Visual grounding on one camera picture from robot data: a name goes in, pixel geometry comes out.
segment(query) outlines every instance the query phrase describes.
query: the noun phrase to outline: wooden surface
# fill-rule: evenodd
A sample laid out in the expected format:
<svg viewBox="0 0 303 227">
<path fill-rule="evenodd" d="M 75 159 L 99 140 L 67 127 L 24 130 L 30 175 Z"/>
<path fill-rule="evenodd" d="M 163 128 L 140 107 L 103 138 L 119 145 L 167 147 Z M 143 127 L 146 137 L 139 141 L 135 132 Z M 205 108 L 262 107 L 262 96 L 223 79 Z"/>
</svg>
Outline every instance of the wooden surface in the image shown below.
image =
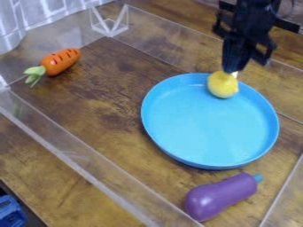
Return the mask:
<svg viewBox="0 0 303 227">
<path fill-rule="evenodd" d="M 194 1 L 128 2 L 213 35 L 213 8 Z M 275 58 L 303 68 L 298 37 L 279 29 L 273 34 L 283 41 Z M 215 70 L 206 63 L 197 68 Z M 11 87 L 180 208 L 186 193 L 198 184 L 218 182 L 243 171 L 262 173 L 266 181 L 258 194 L 205 223 L 258 226 L 303 151 L 302 73 L 277 62 L 269 69 L 250 64 L 242 80 L 271 100 L 279 112 L 281 134 L 275 147 L 259 161 L 229 171 L 205 171 L 178 163 L 162 153 L 142 128 L 140 104 L 146 92 L 156 82 L 179 73 L 183 73 L 180 68 L 102 38 L 83 48 L 83 58 L 66 76 L 56 80 L 46 78 L 32 90 L 23 81 Z M 2 117 L 0 124 L 2 179 L 50 226 L 143 226 L 11 121 Z"/>
</svg>

